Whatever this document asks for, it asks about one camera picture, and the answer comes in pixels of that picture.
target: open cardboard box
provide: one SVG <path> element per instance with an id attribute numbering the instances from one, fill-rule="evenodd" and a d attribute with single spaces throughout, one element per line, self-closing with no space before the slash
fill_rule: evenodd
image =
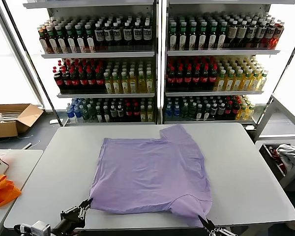
<path id="1" fill-rule="evenodd" d="M 43 111 L 32 104 L 0 105 L 0 110 L 23 111 L 17 121 L 0 123 L 0 138 L 18 136 L 26 132 L 38 120 Z"/>

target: metal pole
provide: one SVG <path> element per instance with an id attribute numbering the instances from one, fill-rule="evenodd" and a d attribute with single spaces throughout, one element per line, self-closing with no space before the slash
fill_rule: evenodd
<path id="1" fill-rule="evenodd" d="M 12 25 L 13 25 L 13 28 L 14 28 L 17 36 L 18 36 L 18 39 L 20 40 L 20 43 L 21 43 L 21 45 L 23 47 L 23 50 L 25 51 L 25 54 L 26 54 L 26 56 L 27 56 L 27 58 L 28 58 L 28 60 L 29 60 L 29 62 L 31 64 L 31 66 L 32 66 L 32 68 L 33 68 L 33 70 L 34 70 L 34 72 L 35 72 L 35 74 L 37 76 L 37 79 L 38 79 L 38 81 L 39 81 L 39 83 L 40 83 L 40 85 L 41 85 L 41 87 L 42 87 L 42 89 L 43 89 L 43 91 L 44 91 L 44 93 L 45 93 L 45 95 L 47 97 L 47 100 L 48 100 L 48 102 L 49 102 L 49 104 L 50 104 L 50 106 L 51 106 L 57 120 L 58 120 L 58 123 L 59 123 L 59 125 L 61 127 L 63 127 L 62 122 L 61 122 L 61 120 L 60 120 L 60 118 L 59 118 L 59 116 L 58 116 L 52 102 L 51 102 L 51 99 L 50 99 L 50 97 L 49 97 L 49 95 L 48 95 L 48 93 L 47 93 L 47 91 L 46 91 L 46 89 L 45 89 L 45 87 L 44 87 L 38 73 L 37 73 L 37 70 L 36 70 L 36 68 L 34 66 L 34 63 L 32 62 L 32 60 L 30 58 L 30 55 L 29 55 L 29 53 L 27 51 L 27 48 L 26 48 L 26 46 L 25 46 L 25 44 L 24 44 L 24 42 L 22 40 L 22 37 L 20 35 L 20 32 L 18 31 L 18 29 L 16 27 L 16 24 L 14 22 L 14 19 L 12 17 L 10 9 L 9 9 L 9 7 L 8 7 L 5 0 L 2 0 L 2 3 L 3 3 L 3 6 L 4 6 L 5 10 L 6 10 L 6 13 L 8 14 L 9 19 L 10 19 Z M 23 71 L 25 73 L 25 76 L 26 76 L 29 84 L 31 85 L 32 89 L 34 90 L 34 93 L 37 96 L 37 99 L 39 100 L 39 102 L 41 104 L 44 104 L 43 99 L 41 97 L 41 94 L 39 92 L 38 86 L 35 83 L 35 79 L 34 79 L 33 75 L 30 72 L 30 68 L 28 67 L 28 65 L 26 63 L 25 58 L 22 56 L 22 52 L 21 52 L 21 50 L 20 50 L 20 48 L 19 48 L 19 46 L 17 44 L 16 39 L 13 36 L 13 33 L 12 33 L 10 27 L 9 27 L 9 24 L 8 24 L 8 22 L 7 22 L 7 20 L 6 20 L 5 16 L 4 16 L 4 13 L 3 13 L 1 7 L 0 7 L 0 25 L 1 25 L 1 28 L 3 29 L 3 31 L 4 31 L 5 36 L 7 37 L 8 41 L 10 43 L 10 46 L 11 46 L 13 52 L 15 53 L 15 56 L 16 56 L 19 64 L 20 64 L 20 66 L 22 67 L 22 69 L 23 69 Z"/>

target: orange plastic bag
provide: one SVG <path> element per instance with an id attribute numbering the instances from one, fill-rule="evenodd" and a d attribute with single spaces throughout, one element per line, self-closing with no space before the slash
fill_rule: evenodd
<path id="1" fill-rule="evenodd" d="M 14 186 L 13 181 L 7 180 L 6 175 L 0 176 L 0 207 L 16 199 L 21 191 Z"/>

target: beverage bottle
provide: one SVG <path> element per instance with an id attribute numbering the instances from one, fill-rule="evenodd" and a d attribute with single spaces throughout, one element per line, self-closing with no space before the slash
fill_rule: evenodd
<path id="1" fill-rule="evenodd" d="M 226 38 L 226 28 L 227 28 L 227 22 L 223 21 L 221 23 L 220 34 L 218 36 L 217 49 L 221 49 L 224 47 L 224 41 Z"/>
<path id="2" fill-rule="evenodd" d="M 211 23 L 211 32 L 207 37 L 207 48 L 212 49 L 215 48 L 215 40 L 216 40 L 216 27 L 217 27 L 217 22 L 213 21 Z"/>
<path id="3" fill-rule="evenodd" d="M 197 116 L 196 113 L 197 113 L 197 103 L 193 102 L 189 109 L 189 118 L 191 120 L 194 120 Z"/>
<path id="4" fill-rule="evenodd" d="M 181 109 L 181 118 L 186 119 L 188 117 L 188 110 L 188 103 L 185 102 Z"/>
<path id="5" fill-rule="evenodd" d="M 143 40 L 145 45 L 152 45 L 152 28 L 149 22 L 145 22 L 143 27 Z"/>
<path id="6" fill-rule="evenodd" d="M 182 67 L 180 66 L 178 68 L 178 72 L 176 74 L 176 78 L 175 78 L 175 87 L 177 89 L 181 89 L 181 85 L 182 85 Z"/>
<path id="7" fill-rule="evenodd" d="M 242 70 L 239 69 L 237 71 L 236 77 L 234 78 L 233 85 L 231 87 L 231 91 L 239 91 L 239 88 L 243 85 L 244 79 L 242 77 Z"/>
<path id="8" fill-rule="evenodd" d="M 131 93 L 137 93 L 137 80 L 136 80 L 136 77 L 134 75 L 134 72 L 130 71 L 129 75 L 130 75 L 130 90 L 131 90 Z"/>
<path id="9" fill-rule="evenodd" d="M 204 110 L 204 116 L 203 116 L 204 121 L 206 121 L 209 118 L 210 111 L 211 111 L 211 105 L 207 103 L 206 108 Z"/>
<path id="10" fill-rule="evenodd" d="M 257 21 L 252 21 L 251 24 L 248 26 L 246 38 L 244 42 L 246 45 L 246 48 L 251 48 L 253 46 L 253 41 L 257 31 L 256 23 Z"/>
<path id="11" fill-rule="evenodd" d="M 141 105 L 140 108 L 141 108 L 141 111 L 140 111 L 141 122 L 146 122 L 147 112 L 146 112 L 145 106 Z"/>
<path id="12" fill-rule="evenodd" d="M 185 74 L 185 77 L 184 77 L 184 81 L 183 81 L 183 86 L 188 89 L 190 88 L 190 85 L 191 85 L 191 77 L 192 77 L 192 74 L 191 74 L 191 66 L 188 67 L 187 71 L 186 71 L 186 74 Z"/>
<path id="13" fill-rule="evenodd" d="M 199 43 L 198 43 L 198 50 L 202 50 L 205 47 L 206 43 L 206 36 L 207 36 L 207 22 L 201 22 L 201 29 L 199 34 Z"/>
<path id="14" fill-rule="evenodd" d="M 119 88 L 120 82 L 119 82 L 118 74 L 116 72 L 113 72 L 112 75 L 113 75 L 113 85 L 114 85 L 115 94 L 121 93 Z"/>
<path id="15" fill-rule="evenodd" d="M 238 27 L 236 39 L 234 40 L 233 48 L 244 48 L 244 39 L 247 32 L 247 21 L 242 21 L 241 25 Z"/>
<path id="16" fill-rule="evenodd" d="M 208 64 L 206 63 L 200 77 L 200 90 L 207 90 Z"/>
<path id="17" fill-rule="evenodd" d="M 207 90 L 213 91 L 214 84 L 216 82 L 216 73 L 217 66 L 216 64 L 213 65 L 213 68 L 211 68 L 209 72 L 208 82 L 207 82 Z"/>
<path id="18" fill-rule="evenodd" d="M 147 92 L 154 93 L 152 72 L 150 70 L 147 71 Z"/>
<path id="19" fill-rule="evenodd" d="M 266 32 L 266 21 L 262 21 L 256 31 L 253 48 L 264 48 L 264 46 L 262 45 L 262 39 L 265 35 L 265 32 Z"/>
<path id="20" fill-rule="evenodd" d="M 54 53 L 62 53 L 60 45 L 59 45 L 58 41 L 56 41 L 57 38 L 55 36 L 55 32 L 53 31 L 53 27 L 47 26 L 46 30 L 49 35 L 49 43 L 50 43 Z"/>
<path id="21" fill-rule="evenodd" d="M 191 22 L 190 34 L 189 34 L 189 50 L 195 50 L 196 48 L 196 27 L 197 22 Z"/>
<path id="22" fill-rule="evenodd" d="M 267 74 L 268 74 L 267 70 L 263 71 L 262 77 L 261 77 L 261 79 L 259 79 L 259 83 L 257 85 L 257 91 L 262 91 L 262 89 L 263 89 L 263 87 L 264 87 L 264 85 L 266 83 Z"/>
<path id="23" fill-rule="evenodd" d="M 128 22 L 124 23 L 123 35 L 126 46 L 132 45 L 132 28 Z"/>
<path id="24" fill-rule="evenodd" d="M 146 84 L 146 80 L 144 78 L 143 71 L 139 71 L 138 90 L 139 90 L 139 93 L 147 92 L 147 84 Z"/>
<path id="25" fill-rule="evenodd" d="M 122 89 L 123 93 L 130 93 L 130 84 L 126 72 L 121 73 Z"/>
<path id="26" fill-rule="evenodd" d="M 107 72 L 104 73 L 104 79 L 105 79 L 105 87 L 108 94 L 113 93 L 113 85 L 111 83 L 109 74 Z"/>
<path id="27" fill-rule="evenodd" d="M 275 25 L 275 31 L 274 31 L 273 37 L 270 40 L 269 45 L 268 45 L 269 49 L 275 49 L 275 47 L 276 47 L 277 43 L 279 42 L 279 39 L 282 35 L 283 30 L 284 30 L 284 22 L 281 22 L 280 24 Z"/>
<path id="28" fill-rule="evenodd" d="M 99 50 L 102 50 L 104 46 L 104 42 L 105 42 L 104 30 L 102 29 L 100 24 L 95 24 L 95 26 L 96 28 L 94 32 L 95 32 L 95 38 L 97 41 L 97 46 Z"/>
<path id="29" fill-rule="evenodd" d="M 270 24 L 267 26 L 266 31 L 265 31 L 265 36 L 261 40 L 262 45 L 267 48 L 270 40 L 272 39 L 275 31 L 275 21 L 271 21 Z"/>
<path id="30" fill-rule="evenodd" d="M 243 103 L 235 119 L 243 120 L 246 115 L 247 103 Z"/>
<path id="31" fill-rule="evenodd" d="M 258 78 L 259 74 L 260 74 L 260 70 L 256 69 L 254 72 L 253 78 L 251 79 L 251 82 L 249 84 L 248 91 L 256 91 L 257 85 L 259 82 L 259 78 Z"/>
<path id="32" fill-rule="evenodd" d="M 233 81 L 234 81 L 234 73 L 235 73 L 234 70 L 232 70 L 232 69 L 229 70 L 228 77 L 226 78 L 226 80 L 224 82 L 223 90 L 231 91 L 231 87 L 232 87 Z"/>
<path id="33" fill-rule="evenodd" d="M 180 34 L 179 34 L 179 50 L 185 49 L 185 43 L 186 43 L 186 26 L 187 22 L 181 22 L 180 24 Z"/>

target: bottle label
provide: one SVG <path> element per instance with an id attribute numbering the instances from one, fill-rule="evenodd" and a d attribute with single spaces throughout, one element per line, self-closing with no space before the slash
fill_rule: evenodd
<path id="1" fill-rule="evenodd" d="M 111 29 L 104 29 L 104 35 L 106 41 L 112 41 L 113 40 L 113 31 Z"/>
<path id="2" fill-rule="evenodd" d="M 240 84 L 240 80 L 235 80 L 233 91 L 238 91 L 239 84 Z"/>
<path id="3" fill-rule="evenodd" d="M 115 89 L 115 93 L 119 93 L 119 84 L 118 83 L 114 83 L 114 89 Z"/>
<path id="4" fill-rule="evenodd" d="M 78 38 L 78 44 L 79 44 L 81 53 L 86 53 L 84 40 L 82 38 Z"/>
<path id="5" fill-rule="evenodd" d="M 195 35 L 191 35 L 189 38 L 189 50 L 195 50 L 195 46 L 196 46 L 196 36 Z"/>
<path id="6" fill-rule="evenodd" d="M 216 91 L 222 91 L 223 85 L 224 85 L 224 80 L 220 80 L 220 81 L 218 82 L 218 85 L 217 85 Z"/>
<path id="7" fill-rule="evenodd" d="M 95 30 L 95 37 L 98 42 L 102 42 L 105 40 L 104 31 L 102 30 Z"/>
<path id="8" fill-rule="evenodd" d="M 152 29 L 143 29 L 143 39 L 152 40 Z"/>
<path id="9" fill-rule="evenodd" d="M 147 119 L 149 122 L 152 122 L 153 121 L 153 114 L 148 114 Z"/>
<path id="10" fill-rule="evenodd" d="M 205 113 L 203 120 L 206 121 L 208 119 L 208 116 L 210 115 L 210 113 Z"/>
<path id="11" fill-rule="evenodd" d="M 205 46 L 205 41 L 206 41 L 206 36 L 205 35 L 200 35 L 200 37 L 199 37 L 198 50 L 202 50 L 203 49 L 203 47 Z"/>
<path id="12" fill-rule="evenodd" d="M 225 91 L 230 91 L 232 84 L 233 84 L 233 81 L 232 80 L 228 80 L 227 81 L 227 84 L 226 84 Z"/>
<path id="13" fill-rule="evenodd" d="M 134 29 L 134 40 L 142 40 L 142 29 Z"/>
<path id="14" fill-rule="evenodd" d="M 54 52 L 58 53 L 58 47 L 57 47 L 56 41 L 53 38 L 50 38 L 49 42 L 50 42 L 51 47 L 53 48 Z"/>
<path id="15" fill-rule="evenodd" d="M 94 39 L 88 38 L 88 47 L 91 53 L 95 53 L 95 45 L 94 45 Z"/>
<path id="16" fill-rule="evenodd" d="M 135 82 L 130 82 L 130 89 L 131 93 L 136 93 L 136 83 Z"/>
<path id="17" fill-rule="evenodd" d="M 45 39 L 40 39 L 39 41 L 40 41 L 41 46 L 44 49 L 44 52 L 47 53 L 48 52 L 48 46 L 47 46 L 46 40 Z"/>
<path id="18" fill-rule="evenodd" d="M 229 27 L 227 32 L 228 38 L 235 38 L 237 33 L 237 27 Z"/>
<path id="19" fill-rule="evenodd" d="M 244 38 L 247 31 L 247 27 L 239 27 L 237 30 L 236 38 Z"/>
<path id="20" fill-rule="evenodd" d="M 197 83 L 199 82 L 200 78 L 199 77 L 193 77 L 192 82 Z"/>
<path id="21" fill-rule="evenodd" d="M 210 83 L 215 83 L 216 81 L 216 77 L 209 77 L 208 80 L 210 81 Z"/>
<path id="22" fill-rule="evenodd" d="M 218 37 L 218 43 L 217 43 L 217 48 L 223 48 L 224 46 L 224 41 L 225 41 L 225 35 L 222 34 Z"/>
<path id="23" fill-rule="evenodd" d="M 141 113 L 141 121 L 144 122 L 146 121 L 146 115 Z"/>
<path id="24" fill-rule="evenodd" d="M 170 40 L 170 50 L 175 50 L 175 47 L 176 47 L 176 35 L 172 35 L 171 36 L 171 40 Z"/>
<path id="25" fill-rule="evenodd" d="M 256 34 L 256 27 L 249 27 L 247 29 L 246 38 L 254 38 Z"/>
<path id="26" fill-rule="evenodd" d="M 197 120 L 201 120 L 201 113 L 197 113 Z"/>
<path id="27" fill-rule="evenodd" d="M 60 47 L 61 47 L 62 52 L 63 52 L 63 53 L 68 53 L 68 51 L 67 51 L 67 47 L 66 47 L 65 42 L 64 42 L 64 39 L 59 38 L 59 39 L 58 39 L 58 42 L 59 42 L 59 45 L 60 45 Z"/>
<path id="28" fill-rule="evenodd" d="M 147 81 L 147 92 L 152 93 L 152 81 Z"/>
<path id="29" fill-rule="evenodd" d="M 77 51 L 77 47 L 76 47 L 75 44 L 74 44 L 74 40 L 73 40 L 73 38 L 69 38 L 69 39 L 68 39 L 68 42 L 69 42 L 70 49 L 71 49 L 72 53 L 77 53 L 77 52 L 78 52 L 78 51 Z"/>
<path id="30" fill-rule="evenodd" d="M 88 80 L 88 84 L 89 85 L 95 85 L 96 84 L 96 80 Z"/>
<path id="31" fill-rule="evenodd" d="M 207 48 L 214 48 L 215 45 L 215 39 L 216 35 L 211 35 L 208 41 L 208 47 Z"/>
<path id="32" fill-rule="evenodd" d="M 207 82 L 207 77 L 201 77 L 201 78 L 200 78 L 200 82 L 202 82 L 202 83 L 206 83 L 206 82 Z"/>
<path id="33" fill-rule="evenodd" d="M 123 29 L 124 40 L 131 41 L 132 40 L 132 30 L 131 29 Z"/>
<path id="34" fill-rule="evenodd" d="M 251 80 L 245 80 L 244 85 L 242 86 L 242 91 L 247 91 L 248 90 L 248 86 L 250 84 Z"/>
<path id="35" fill-rule="evenodd" d="M 188 77 L 185 77 L 184 78 L 184 82 L 185 83 L 190 83 L 191 82 L 191 77 L 189 77 L 189 78 Z"/>
<path id="36" fill-rule="evenodd" d="M 121 30 L 120 29 L 113 29 L 114 41 L 121 41 Z"/>
<path id="37" fill-rule="evenodd" d="M 123 93 L 129 93 L 128 92 L 128 83 L 127 82 L 122 82 L 122 88 L 123 88 Z"/>
<path id="38" fill-rule="evenodd" d="M 98 119 L 98 122 L 103 122 L 103 119 L 102 119 L 101 115 L 97 115 L 97 119 Z"/>
<path id="39" fill-rule="evenodd" d="M 185 43 L 186 43 L 186 35 L 182 35 L 179 38 L 179 50 L 185 49 Z"/>
<path id="40" fill-rule="evenodd" d="M 105 121 L 109 122 L 109 115 L 104 115 L 105 116 Z"/>
<path id="41" fill-rule="evenodd" d="M 263 38 L 266 32 L 266 28 L 258 27 L 256 32 L 256 38 Z"/>
<path id="42" fill-rule="evenodd" d="M 106 83 L 105 86 L 106 86 L 107 93 L 112 93 L 112 86 L 111 86 L 111 84 L 110 83 Z"/>

